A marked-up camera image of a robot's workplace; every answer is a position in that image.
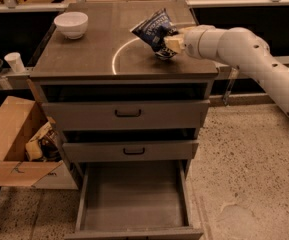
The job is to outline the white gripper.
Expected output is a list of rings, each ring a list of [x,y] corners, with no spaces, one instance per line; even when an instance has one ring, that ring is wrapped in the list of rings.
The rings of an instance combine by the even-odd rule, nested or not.
[[[209,25],[179,28],[178,34],[167,36],[164,42],[170,50],[186,54],[196,59],[215,59],[217,39],[216,28]]]

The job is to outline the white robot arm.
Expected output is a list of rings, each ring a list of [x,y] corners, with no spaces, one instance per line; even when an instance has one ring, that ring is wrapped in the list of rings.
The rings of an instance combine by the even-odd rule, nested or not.
[[[289,67],[276,60],[267,43],[245,28],[200,25],[164,38],[167,48],[196,59],[231,66],[257,81],[289,118]]]

